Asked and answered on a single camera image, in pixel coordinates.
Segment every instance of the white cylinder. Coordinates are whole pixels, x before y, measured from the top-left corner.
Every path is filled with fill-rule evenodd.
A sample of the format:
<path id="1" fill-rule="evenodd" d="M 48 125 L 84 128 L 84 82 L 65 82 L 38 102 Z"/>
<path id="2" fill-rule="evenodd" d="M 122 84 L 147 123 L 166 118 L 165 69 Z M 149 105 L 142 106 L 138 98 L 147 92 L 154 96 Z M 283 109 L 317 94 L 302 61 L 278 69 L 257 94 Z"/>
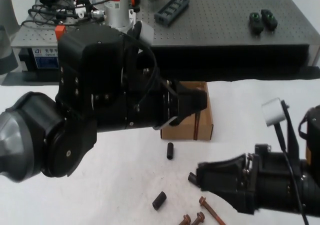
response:
<path id="1" fill-rule="evenodd" d="M 261 107 L 265 123 L 268 127 L 286 120 L 286 115 L 279 98 L 272 99 Z"/>
<path id="2" fill-rule="evenodd" d="M 111 0 L 104 4 L 107 25 L 115 29 L 122 29 L 130 25 L 129 1 Z"/>

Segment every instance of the orange connector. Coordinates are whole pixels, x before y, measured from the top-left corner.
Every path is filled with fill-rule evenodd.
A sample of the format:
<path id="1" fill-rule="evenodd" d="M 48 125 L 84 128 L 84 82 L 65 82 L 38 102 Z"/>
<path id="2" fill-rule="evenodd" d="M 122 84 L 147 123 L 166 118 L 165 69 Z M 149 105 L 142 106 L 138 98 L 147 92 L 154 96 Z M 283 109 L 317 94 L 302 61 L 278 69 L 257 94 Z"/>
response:
<path id="1" fill-rule="evenodd" d="M 66 26 L 65 25 L 58 25 L 55 27 L 55 36 L 56 36 L 56 40 L 59 41 L 61 36 L 66 32 Z"/>

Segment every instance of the sticker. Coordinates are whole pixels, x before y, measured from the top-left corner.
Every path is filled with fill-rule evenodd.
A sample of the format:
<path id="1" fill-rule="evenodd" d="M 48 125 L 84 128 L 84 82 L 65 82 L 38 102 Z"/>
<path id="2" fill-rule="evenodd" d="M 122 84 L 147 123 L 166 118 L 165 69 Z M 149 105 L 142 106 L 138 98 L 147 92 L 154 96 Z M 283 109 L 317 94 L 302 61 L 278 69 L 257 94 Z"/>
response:
<path id="1" fill-rule="evenodd" d="M 109 9 L 120 9 L 120 0 L 111 0 L 104 3 Z"/>
<path id="2" fill-rule="evenodd" d="M 57 69 L 59 67 L 56 47 L 32 48 L 32 52 L 38 69 Z"/>

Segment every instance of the screw head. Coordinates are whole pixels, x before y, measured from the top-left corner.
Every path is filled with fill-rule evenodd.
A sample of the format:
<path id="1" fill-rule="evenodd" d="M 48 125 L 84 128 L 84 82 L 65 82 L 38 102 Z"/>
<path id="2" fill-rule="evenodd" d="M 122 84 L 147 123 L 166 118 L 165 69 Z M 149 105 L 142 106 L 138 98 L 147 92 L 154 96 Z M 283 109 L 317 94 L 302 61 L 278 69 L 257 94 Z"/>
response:
<path id="1" fill-rule="evenodd" d="M 188 224 L 191 223 L 191 218 L 190 218 L 190 216 L 189 216 L 188 214 L 183 215 L 183 220 L 184 220 L 185 222 L 187 222 Z"/>
<path id="2" fill-rule="evenodd" d="M 200 222 L 203 223 L 206 218 L 204 213 L 201 211 L 201 212 L 198 212 L 196 215 L 197 215 L 198 219 L 200 220 Z"/>
<path id="3" fill-rule="evenodd" d="M 200 206 L 203 206 L 205 202 L 206 202 L 206 198 L 203 196 L 200 197 L 200 199 L 199 199 Z"/>

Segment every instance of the black component holder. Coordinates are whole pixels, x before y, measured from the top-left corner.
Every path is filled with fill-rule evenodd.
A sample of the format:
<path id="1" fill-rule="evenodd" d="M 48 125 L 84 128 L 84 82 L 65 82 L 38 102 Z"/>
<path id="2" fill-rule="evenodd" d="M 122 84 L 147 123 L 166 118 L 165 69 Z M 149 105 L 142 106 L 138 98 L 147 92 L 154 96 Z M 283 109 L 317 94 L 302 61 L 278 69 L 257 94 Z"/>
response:
<path id="1" fill-rule="evenodd" d="M 170 0 L 154 14 L 155 22 L 169 26 L 189 5 L 190 0 Z"/>
<path id="2" fill-rule="evenodd" d="M 262 9 L 261 16 L 264 24 L 267 26 L 269 30 L 273 31 L 277 28 L 278 21 L 276 20 L 275 16 L 270 10 Z"/>
<path id="3" fill-rule="evenodd" d="M 261 17 L 257 12 L 250 13 L 249 24 L 252 32 L 256 35 L 259 35 L 265 29 Z"/>

